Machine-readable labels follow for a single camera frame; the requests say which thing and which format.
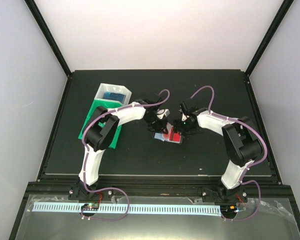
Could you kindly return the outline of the red credit card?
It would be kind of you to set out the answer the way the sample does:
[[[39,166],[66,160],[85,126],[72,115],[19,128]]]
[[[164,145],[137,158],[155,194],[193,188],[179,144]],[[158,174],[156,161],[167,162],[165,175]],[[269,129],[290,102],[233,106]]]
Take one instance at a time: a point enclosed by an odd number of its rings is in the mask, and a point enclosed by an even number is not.
[[[172,126],[169,132],[168,140],[172,143],[181,144],[182,143],[182,136],[174,131],[174,127]]]

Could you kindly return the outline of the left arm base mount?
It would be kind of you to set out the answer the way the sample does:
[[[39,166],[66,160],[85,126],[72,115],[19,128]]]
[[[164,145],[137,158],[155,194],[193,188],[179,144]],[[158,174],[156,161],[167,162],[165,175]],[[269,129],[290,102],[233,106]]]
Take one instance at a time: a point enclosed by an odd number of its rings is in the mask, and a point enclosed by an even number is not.
[[[98,192],[90,192],[85,189],[81,182],[79,182],[70,187],[68,199],[93,202],[100,201],[102,199],[107,200],[113,195],[114,191],[114,189],[106,189]]]

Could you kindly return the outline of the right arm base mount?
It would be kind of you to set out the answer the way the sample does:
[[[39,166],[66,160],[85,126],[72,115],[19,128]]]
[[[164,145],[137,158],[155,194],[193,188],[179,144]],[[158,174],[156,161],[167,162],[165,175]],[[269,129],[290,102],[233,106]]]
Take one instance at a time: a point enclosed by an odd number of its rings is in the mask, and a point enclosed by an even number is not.
[[[247,202],[246,189],[237,186],[234,189],[227,189],[223,185],[212,185],[201,188],[202,200],[214,203],[237,203],[239,201]]]

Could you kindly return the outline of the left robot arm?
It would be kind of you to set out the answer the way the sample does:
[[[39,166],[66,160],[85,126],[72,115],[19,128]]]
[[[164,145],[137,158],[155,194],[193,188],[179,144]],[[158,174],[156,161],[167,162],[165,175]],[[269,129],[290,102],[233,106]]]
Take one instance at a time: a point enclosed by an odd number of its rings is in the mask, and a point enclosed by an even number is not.
[[[117,128],[132,121],[144,120],[155,133],[168,132],[169,109],[161,109],[163,101],[157,103],[132,102],[131,104],[106,109],[99,106],[93,113],[82,135],[84,158],[79,179],[82,185],[79,193],[87,200],[93,199],[98,192],[94,185],[99,179],[99,168],[106,149],[115,137]]]

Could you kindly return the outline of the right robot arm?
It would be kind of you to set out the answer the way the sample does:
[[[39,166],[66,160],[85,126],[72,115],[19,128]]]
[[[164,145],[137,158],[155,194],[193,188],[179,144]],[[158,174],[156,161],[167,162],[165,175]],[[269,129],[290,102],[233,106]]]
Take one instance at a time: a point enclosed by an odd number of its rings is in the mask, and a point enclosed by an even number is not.
[[[230,201],[243,184],[243,178],[250,167],[267,158],[265,141],[248,117],[231,118],[209,108],[198,108],[193,106],[191,98],[180,104],[180,112],[182,118],[173,122],[175,133],[185,135],[201,128],[223,136],[229,162],[216,191],[220,200]]]

